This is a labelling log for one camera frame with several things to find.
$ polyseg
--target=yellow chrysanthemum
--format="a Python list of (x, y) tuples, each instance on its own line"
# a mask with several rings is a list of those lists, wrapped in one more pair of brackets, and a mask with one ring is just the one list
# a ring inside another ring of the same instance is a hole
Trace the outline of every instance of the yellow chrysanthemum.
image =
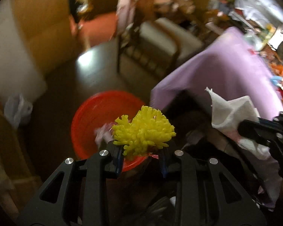
[(115, 145), (125, 145), (124, 155), (131, 159), (136, 155), (147, 155), (148, 147), (162, 149), (168, 147), (164, 142), (176, 135), (174, 126), (160, 110), (143, 106), (129, 123), (128, 116), (122, 115), (115, 120), (118, 125), (112, 129)]

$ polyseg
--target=pink cloth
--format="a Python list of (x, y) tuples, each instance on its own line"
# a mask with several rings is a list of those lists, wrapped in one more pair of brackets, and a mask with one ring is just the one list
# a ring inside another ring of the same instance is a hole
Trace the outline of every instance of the pink cloth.
[(118, 16), (117, 34), (123, 33), (127, 26), (133, 23), (135, 13), (134, 2), (136, 1), (137, 0), (118, 0), (116, 12)]
[(211, 113), (213, 89), (225, 100), (250, 96), (262, 118), (272, 120), (283, 105), (270, 78), (272, 73), (235, 27), (228, 28), (211, 46), (188, 60), (158, 83), (151, 91), (151, 106), (164, 109), (182, 90)]

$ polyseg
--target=white wall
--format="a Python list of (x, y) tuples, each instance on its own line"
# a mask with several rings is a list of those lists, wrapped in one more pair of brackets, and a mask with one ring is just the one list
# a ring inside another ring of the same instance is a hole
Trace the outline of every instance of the white wall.
[(0, 100), (22, 93), (34, 102), (46, 91), (46, 83), (20, 39), (10, 0), (0, 1)]

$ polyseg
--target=plastic bag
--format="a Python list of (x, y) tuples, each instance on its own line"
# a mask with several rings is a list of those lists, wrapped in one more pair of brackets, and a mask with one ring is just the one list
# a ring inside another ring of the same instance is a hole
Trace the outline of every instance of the plastic bag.
[(113, 140), (113, 130), (111, 128), (114, 124), (114, 122), (105, 123), (101, 128), (97, 128), (94, 130), (94, 134), (96, 135), (94, 141), (97, 144), (97, 148), (99, 150), (103, 141), (107, 144), (108, 142)]
[(22, 94), (10, 96), (4, 106), (4, 116), (15, 129), (29, 123), (31, 112), (32, 103), (26, 101)]

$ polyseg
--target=dark floor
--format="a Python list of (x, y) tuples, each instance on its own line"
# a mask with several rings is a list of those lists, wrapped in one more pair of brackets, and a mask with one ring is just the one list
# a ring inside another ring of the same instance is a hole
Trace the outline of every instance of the dark floor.
[(127, 56), (116, 73), (116, 41), (90, 49), (78, 60), (67, 62), (47, 78), (48, 90), (35, 103), (26, 129), (27, 151), (42, 180), (68, 157), (75, 157), (70, 138), (72, 118), (78, 107), (95, 93), (128, 91), (146, 104), (158, 83)]

